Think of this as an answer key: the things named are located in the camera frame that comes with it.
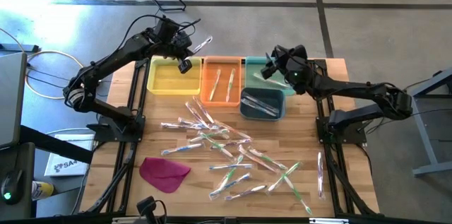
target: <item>blue bowl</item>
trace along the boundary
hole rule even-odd
[[[261,121],[278,121],[285,115],[285,95],[281,90],[264,89],[264,88],[244,88],[240,94],[240,99],[243,98],[243,93],[248,93],[252,97],[280,110],[276,117],[273,117],[265,112],[256,110],[240,102],[240,114],[246,119],[255,119]]]

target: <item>orange tray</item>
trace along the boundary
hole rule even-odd
[[[209,100],[217,70],[221,70],[220,80]],[[229,102],[226,102],[227,88],[231,71],[235,69],[234,80]],[[201,82],[201,102],[208,107],[236,107],[240,104],[240,91],[242,90],[242,58],[241,57],[206,57],[204,58],[203,79]]]

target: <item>yellow object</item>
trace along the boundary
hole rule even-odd
[[[177,60],[153,57],[150,62],[148,90],[156,95],[198,95],[201,91],[202,58],[190,58],[192,68],[179,71]]]
[[[54,186],[46,182],[33,181],[31,197],[33,200],[46,199],[54,193]]]

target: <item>plastic bin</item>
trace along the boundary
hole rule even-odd
[[[182,74],[177,67],[177,60],[153,57],[148,90],[156,95],[198,95],[201,91],[202,59],[192,57],[190,61],[193,67]]]
[[[265,64],[265,57],[247,57],[245,59],[245,87],[276,89],[282,90],[287,96],[294,95],[295,91],[292,88],[284,88],[274,83],[264,82],[253,76],[254,73],[261,75],[261,69],[265,66]],[[276,71],[269,79],[286,84],[284,82],[284,76],[279,73],[279,71]]]
[[[220,80],[209,100],[217,70],[221,70]],[[234,80],[230,93],[230,101],[226,102],[227,88],[231,71],[235,69]],[[201,86],[201,102],[208,107],[236,107],[240,103],[240,90],[242,89],[242,58],[241,57],[206,57],[203,66],[203,81]]]
[[[273,117],[265,112],[255,110],[243,103],[240,103],[240,114],[246,119],[255,119],[261,121],[278,121],[285,115],[285,95],[281,90],[264,89],[264,88],[244,88],[240,94],[242,98],[243,93],[248,93],[252,97],[276,107],[280,110],[277,117]]]

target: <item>computer mouse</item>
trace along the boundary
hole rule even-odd
[[[23,195],[22,170],[12,170],[5,174],[1,181],[1,199],[5,204],[16,204]]]

